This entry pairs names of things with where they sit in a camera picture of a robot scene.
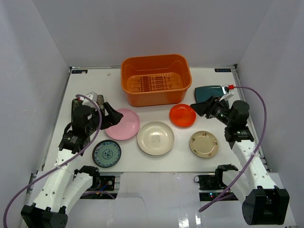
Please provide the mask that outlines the pink round plate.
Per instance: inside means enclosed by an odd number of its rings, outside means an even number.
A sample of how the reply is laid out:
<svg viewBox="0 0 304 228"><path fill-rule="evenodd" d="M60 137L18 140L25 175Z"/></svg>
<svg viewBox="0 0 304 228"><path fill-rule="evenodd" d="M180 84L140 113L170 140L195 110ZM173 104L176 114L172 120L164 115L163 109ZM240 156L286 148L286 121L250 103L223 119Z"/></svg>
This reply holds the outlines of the pink round plate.
<svg viewBox="0 0 304 228"><path fill-rule="evenodd" d="M140 118L137 113L131 109L118 109L118 112L123 114L123 118L119 124L106 129L106 134L119 141L124 141L132 138L140 129Z"/></svg>

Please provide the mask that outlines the orange round plate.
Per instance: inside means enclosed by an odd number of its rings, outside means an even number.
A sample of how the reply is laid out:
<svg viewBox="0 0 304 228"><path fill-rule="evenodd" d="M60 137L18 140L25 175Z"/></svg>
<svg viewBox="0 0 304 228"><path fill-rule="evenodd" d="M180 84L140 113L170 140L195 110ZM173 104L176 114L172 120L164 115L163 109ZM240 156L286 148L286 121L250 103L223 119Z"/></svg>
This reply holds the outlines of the orange round plate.
<svg viewBox="0 0 304 228"><path fill-rule="evenodd" d="M187 104L177 104L171 108L169 118L178 127L190 127L196 121L196 113Z"/></svg>

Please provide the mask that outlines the black floral square plate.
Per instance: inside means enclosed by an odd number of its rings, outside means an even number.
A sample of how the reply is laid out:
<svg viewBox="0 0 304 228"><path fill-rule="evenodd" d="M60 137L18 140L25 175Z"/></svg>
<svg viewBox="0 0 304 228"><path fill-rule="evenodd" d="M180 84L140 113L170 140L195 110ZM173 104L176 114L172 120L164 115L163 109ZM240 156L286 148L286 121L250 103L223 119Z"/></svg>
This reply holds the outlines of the black floral square plate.
<svg viewBox="0 0 304 228"><path fill-rule="evenodd" d="M75 110L76 110L79 106L82 106L82 102L83 102L83 101L82 101L82 98L83 98L83 97L75 98L75 99L72 100L72 106L71 106L71 121L73 121L73 115L76 113ZM105 110L105 109L104 109L103 103L104 103L104 97L103 97L103 95L98 95L98 97L97 97L97 105L98 105L98 107L99 107L99 109L100 109L101 111L104 111L104 110ZM94 105L89 106L89 107L91 107L92 112L93 112L94 114L97 113L97 109L95 108Z"/></svg>

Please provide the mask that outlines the beige floral plate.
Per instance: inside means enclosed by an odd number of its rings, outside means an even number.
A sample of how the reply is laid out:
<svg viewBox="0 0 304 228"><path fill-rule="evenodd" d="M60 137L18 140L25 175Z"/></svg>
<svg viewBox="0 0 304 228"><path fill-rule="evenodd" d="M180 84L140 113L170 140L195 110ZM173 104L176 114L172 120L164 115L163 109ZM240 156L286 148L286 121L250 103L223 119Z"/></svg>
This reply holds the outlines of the beige floral plate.
<svg viewBox="0 0 304 228"><path fill-rule="evenodd" d="M210 132L195 132L189 141L191 151L201 158L211 158L219 151L217 138Z"/></svg>

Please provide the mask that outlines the blue patterned dark-rim plate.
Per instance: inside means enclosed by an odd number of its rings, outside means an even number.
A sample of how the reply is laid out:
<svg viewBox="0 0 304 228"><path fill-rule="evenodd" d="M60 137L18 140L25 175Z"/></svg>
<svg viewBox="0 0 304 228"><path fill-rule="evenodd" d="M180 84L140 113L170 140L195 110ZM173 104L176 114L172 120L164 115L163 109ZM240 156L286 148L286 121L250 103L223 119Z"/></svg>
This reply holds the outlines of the blue patterned dark-rim plate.
<svg viewBox="0 0 304 228"><path fill-rule="evenodd" d="M113 140L103 140L93 149L93 162L101 168L110 168L116 165L122 155L120 145Z"/></svg>

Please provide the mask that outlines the cream bear-print plate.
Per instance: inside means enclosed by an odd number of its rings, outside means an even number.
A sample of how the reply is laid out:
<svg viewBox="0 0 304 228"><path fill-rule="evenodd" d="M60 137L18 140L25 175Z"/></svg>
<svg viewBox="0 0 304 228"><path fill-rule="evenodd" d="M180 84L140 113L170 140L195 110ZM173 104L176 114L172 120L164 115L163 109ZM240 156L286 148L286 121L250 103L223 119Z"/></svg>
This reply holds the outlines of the cream bear-print plate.
<svg viewBox="0 0 304 228"><path fill-rule="evenodd" d="M141 150L152 156L161 156L169 152L174 140L173 130L159 121L145 124L137 134L137 142Z"/></svg>

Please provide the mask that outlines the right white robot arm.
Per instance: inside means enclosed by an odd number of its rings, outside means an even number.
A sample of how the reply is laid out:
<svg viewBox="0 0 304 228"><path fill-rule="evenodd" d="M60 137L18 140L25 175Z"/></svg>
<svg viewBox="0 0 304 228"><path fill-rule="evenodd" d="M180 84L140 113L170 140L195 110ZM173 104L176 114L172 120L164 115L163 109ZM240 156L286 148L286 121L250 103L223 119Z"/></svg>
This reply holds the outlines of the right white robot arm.
<svg viewBox="0 0 304 228"><path fill-rule="evenodd" d="M229 187L242 204L242 214L248 225L282 225L289 204L286 189L278 187L266 171L255 150L259 148L247 127L249 104L236 100L229 108L225 101L210 97L191 108L206 118L216 118L225 127L225 139L237 156L242 170L233 165L218 166L215 185Z"/></svg>

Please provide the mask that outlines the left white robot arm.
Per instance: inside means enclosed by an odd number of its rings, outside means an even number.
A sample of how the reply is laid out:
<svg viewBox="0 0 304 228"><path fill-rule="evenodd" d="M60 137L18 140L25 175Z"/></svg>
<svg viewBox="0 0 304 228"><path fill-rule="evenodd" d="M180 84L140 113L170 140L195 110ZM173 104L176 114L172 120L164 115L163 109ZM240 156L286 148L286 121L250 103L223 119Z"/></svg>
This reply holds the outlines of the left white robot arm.
<svg viewBox="0 0 304 228"><path fill-rule="evenodd" d="M123 114L107 102L100 109L97 104L81 103L72 111L71 122L65 127L59 144L54 168L47 173L47 181L33 203L23 206L21 216L29 228L64 228L68 214L88 189L100 185L99 169L77 166L84 151L92 143L90 136L99 130L117 125Z"/></svg>

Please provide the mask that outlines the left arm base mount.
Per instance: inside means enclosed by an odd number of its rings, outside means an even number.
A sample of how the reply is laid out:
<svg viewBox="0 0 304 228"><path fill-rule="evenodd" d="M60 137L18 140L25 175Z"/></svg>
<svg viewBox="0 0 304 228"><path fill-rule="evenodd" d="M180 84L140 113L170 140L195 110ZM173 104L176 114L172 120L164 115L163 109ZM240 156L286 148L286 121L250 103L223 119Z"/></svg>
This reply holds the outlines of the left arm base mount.
<svg viewBox="0 0 304 228"><path fill-rule="evenodd" d="M86 190L81 199L114 200L117 197L115 176L100 176L93 181L93 185Z"/></svg>

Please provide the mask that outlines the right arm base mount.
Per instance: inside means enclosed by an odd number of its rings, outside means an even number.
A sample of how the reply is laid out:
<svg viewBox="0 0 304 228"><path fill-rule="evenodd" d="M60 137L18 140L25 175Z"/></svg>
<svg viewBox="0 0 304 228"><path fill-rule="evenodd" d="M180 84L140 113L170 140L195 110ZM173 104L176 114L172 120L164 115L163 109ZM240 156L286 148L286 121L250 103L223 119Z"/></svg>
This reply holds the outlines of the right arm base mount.
<svg viewBox="0 0 304 228"><path fill-rule="evenodd" d="M215 174L196 175L193 180L199 186L200 202L214 200L226 188L225 184L218 181Z"/></svg>

